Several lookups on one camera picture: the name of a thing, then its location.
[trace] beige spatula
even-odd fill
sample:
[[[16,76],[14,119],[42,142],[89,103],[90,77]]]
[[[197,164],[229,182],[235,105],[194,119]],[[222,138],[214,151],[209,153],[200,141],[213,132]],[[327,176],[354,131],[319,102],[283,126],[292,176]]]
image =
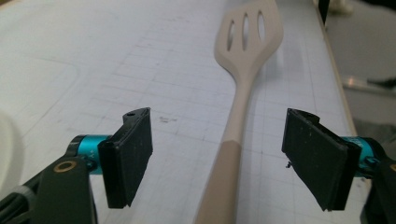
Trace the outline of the beige spatula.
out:
[[[265,36],[259,27],[262,19]],[[227,12],[223,18],[216,41],[215,58],[233,76],[236,93],[195,219],[197,224],[235,222],[241,145],[250,93],[259,70],[279,47],[282,38],[283,27],[275,0],[245,4]]]

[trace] white surface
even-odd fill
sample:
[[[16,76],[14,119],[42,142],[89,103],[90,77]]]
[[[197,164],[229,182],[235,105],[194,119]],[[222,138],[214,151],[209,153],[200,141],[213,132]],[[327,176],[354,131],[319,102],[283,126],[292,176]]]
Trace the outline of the white surface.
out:
[[[231,107],[234,84],[213,57],[223,13],[243,1],[19,1],[0,7],[0,107],[26,145],[23,181],[82,133],[114,133],[121,115],[152,108],[154,153],[132,208],[101,223],[192,223]],[[285,37],[252,95],[238,223],[359,223],[357,179],[344,212],[321,212],[281,152],[287,107],[349,135],[311,0],[278,0]]]
[[[11,118],[0,110],[0,199],[19,184],[23,161],[21,142]]]

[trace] blue anodized part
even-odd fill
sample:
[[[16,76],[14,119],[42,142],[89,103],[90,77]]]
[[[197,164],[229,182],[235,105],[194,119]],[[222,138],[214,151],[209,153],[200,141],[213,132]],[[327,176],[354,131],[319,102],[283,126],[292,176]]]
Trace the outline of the blue anodized part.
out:
[[[342,137],[344,140],[354,143],[361,148],[361,156],[359,158],[359,167],[361,169],[370,169],[370,166],[367,164],[367,161],[371,161],[372,163],[376,163],[377,159],[374,156],[372,147],[361,137]],[[355,177],[362,177],[363,174],[357,172]]]
[[[98,145],[106,140],[110,135],[87,135],[85,136],[78,147],[78,155],[84,155],[88,160],[96,163],[97,168],[90,172],[91,175],[101,175],[102,166],[99,160]]]

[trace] black cable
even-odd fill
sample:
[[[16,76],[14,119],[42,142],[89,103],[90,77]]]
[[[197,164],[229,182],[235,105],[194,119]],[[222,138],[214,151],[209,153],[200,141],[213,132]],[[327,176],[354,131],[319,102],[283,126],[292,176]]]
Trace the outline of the black cable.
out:
[[[12,219],[14,216],[18,215],[20,212],[23,212],[22,209],[28,208],[28,203],[26,199],[21,196],[15,196],[15,199],[7,205],[4,209],[0,211],[0,223],[5,223],[8,220]]]
[[[0,201],[0,211],[3,210],[9,203],[11,203],[15,197],[17,196],[16,193],[10,193],[6,198]]]
[[[4,223],[8,223],[14,217],[17,217],[20,214],[26,212],[27,209],[28,209],[27,203],[16,205],[15,210],[11,211],[11,213],[9,213],[8,216],[3,219]]]

